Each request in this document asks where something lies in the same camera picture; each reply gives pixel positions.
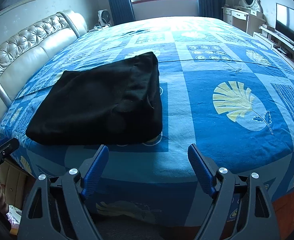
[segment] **tufted leather headboard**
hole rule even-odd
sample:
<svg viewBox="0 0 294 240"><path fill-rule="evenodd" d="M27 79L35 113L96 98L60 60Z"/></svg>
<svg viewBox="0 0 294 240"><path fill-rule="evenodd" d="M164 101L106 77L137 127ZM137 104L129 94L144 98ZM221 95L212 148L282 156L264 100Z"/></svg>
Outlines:
<svg viewBox="0 0 294 240"><path fill-rule="evenodd" d="M0 121L29 78L87 31L82 15L66 10L28 26L0 45Z"/></svg>

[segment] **white box fan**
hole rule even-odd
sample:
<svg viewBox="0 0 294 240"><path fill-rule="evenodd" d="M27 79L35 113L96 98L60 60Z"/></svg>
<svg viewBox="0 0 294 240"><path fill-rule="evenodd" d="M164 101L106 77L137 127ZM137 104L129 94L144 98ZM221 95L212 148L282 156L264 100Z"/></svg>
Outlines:
<svg viewBox="0 0 294 240"><path fill-rule="evenodd" d="M98 23L101 26L106 24L110 24L110 13L107 10L100 10L98 11Z"/></svg>

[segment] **blue bedspread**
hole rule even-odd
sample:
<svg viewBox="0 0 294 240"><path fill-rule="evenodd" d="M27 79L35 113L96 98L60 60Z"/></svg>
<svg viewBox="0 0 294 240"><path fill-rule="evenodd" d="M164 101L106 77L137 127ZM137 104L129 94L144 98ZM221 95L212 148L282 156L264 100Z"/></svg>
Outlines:
<svg viewBox="0 0 294 240"><path fill-rule="evenodd" d="M112 145L90 211L166 226L198 226L211 199L187 158L196 143L217 165L254 170L272 200L294 190L294 72L273 51L223 21L168 17L87 33L37 71L0 123L13 157L33 176L62 175L99 146L42 146L25 136L64 70L87 70L153 51L159 60L163 131L140 145ZM237 212L237 196L230 218Z"/></svg>

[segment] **tv screen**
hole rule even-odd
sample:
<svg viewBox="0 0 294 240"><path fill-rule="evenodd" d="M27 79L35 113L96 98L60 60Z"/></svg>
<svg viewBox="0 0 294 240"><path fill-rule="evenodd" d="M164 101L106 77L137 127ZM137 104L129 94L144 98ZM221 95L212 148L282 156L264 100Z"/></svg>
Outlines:
<svg viewBox="0 0 294 240"><path fill-rule="evenodd" d="M294 42L294 10L277 4L276 30Z"/></svg>

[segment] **gold frame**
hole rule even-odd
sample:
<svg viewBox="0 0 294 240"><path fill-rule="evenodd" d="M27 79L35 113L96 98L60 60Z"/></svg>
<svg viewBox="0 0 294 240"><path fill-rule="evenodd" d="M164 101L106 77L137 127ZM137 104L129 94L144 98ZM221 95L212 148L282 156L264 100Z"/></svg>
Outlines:
<svg viewBox="0 0 294 240"><path fill-rule="evenodd" d="M35 0L22 0L22 1L18 2L18 3L15 3L15 4L11 5L11 6L8 6L5 9L0 11L0 16L3 15L4 13L10 11L11 9L14 9L14 8L16 8L16 7L20 6L20 5L23 5L23 4L31 2L31 1L35 1Z"/></svg>

